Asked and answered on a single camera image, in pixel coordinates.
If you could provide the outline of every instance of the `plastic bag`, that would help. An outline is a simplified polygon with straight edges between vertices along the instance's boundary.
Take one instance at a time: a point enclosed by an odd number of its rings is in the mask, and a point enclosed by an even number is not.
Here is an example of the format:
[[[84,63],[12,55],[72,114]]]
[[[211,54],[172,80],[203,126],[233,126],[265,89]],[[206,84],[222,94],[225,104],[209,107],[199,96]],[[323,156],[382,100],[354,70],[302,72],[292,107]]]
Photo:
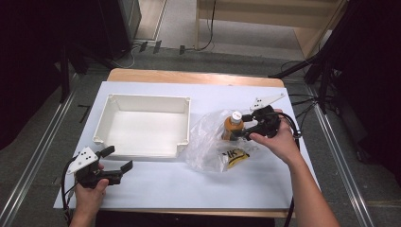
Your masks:
[[[243,161],[257,149],[255,143],[239,138],[221,139],[223,122],[234,111],[221,110],[205,115],[190,131],[185,161],[196,170],[223,172]]]

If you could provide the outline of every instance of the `yellow package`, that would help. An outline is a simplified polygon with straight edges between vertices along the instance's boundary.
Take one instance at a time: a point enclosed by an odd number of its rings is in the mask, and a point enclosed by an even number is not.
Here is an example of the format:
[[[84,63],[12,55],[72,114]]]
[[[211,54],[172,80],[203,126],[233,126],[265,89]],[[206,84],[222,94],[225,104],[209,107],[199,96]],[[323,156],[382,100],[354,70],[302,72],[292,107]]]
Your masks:
[[[220,155],[222,158],[222,162],[227,164],[227,168],[231,168],[237,163],[250,157],[247,152],[240,148],[230,149],[226,152],[221,153]]]

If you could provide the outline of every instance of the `white paper sheet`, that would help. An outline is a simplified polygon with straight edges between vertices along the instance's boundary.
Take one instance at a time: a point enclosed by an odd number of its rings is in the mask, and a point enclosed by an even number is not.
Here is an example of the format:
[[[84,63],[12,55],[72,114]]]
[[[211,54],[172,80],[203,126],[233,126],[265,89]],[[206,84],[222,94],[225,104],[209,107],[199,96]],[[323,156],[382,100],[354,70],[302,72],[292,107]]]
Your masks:
[[[294,120],[286,88],[225,86],[172,83],[103,82],[91,110],[75,155],[84,147],[101,150],[92,142],[97,122],[108,94],[191,97],[190,126],[205,114],[222,109],[246,110],[256,97],[284,93],[271,104]],[[315,177],[304,140],[301,152]],[[184,153],[176,162],[134,162],[121,184],[107,188],[101,208],[107,209],[287,209],[292,198],[288,167],[272,154],[257,152],[227,172],[199,172],[184,162]],[[125,161],[100,160],[105,170],[116,170]],[[67,176],[66,188],[73,184]],[[70,207],[76,205],[75,197]],[[61,193],[54,203],[62,208]]]

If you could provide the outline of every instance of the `wooden table edge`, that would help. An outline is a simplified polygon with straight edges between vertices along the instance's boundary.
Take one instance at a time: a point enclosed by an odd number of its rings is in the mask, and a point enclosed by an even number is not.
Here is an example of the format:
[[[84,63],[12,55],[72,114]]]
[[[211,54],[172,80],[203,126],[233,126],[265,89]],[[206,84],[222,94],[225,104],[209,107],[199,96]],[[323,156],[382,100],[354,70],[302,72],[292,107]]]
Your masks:
[[[163,213],[163,214],[180,214],[180,215],[205,215],[205,216],[233,216],[233,217],[249,217],[249,218],[286,218],[288,209],[113,209],[118,212],[139,212],[139,213]]]
[[[121,68],[113,69],[107,81],[284,87],[280,79],[256,76]]]

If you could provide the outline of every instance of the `white tray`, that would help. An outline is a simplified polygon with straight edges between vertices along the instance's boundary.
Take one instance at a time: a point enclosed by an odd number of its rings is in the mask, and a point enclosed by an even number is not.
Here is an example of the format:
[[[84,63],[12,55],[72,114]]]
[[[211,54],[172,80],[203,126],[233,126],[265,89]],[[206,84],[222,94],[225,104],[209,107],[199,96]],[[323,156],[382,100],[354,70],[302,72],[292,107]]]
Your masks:
[[[189,143],[190,98],[110,94],[93,141],[110,158],[175,158]]]

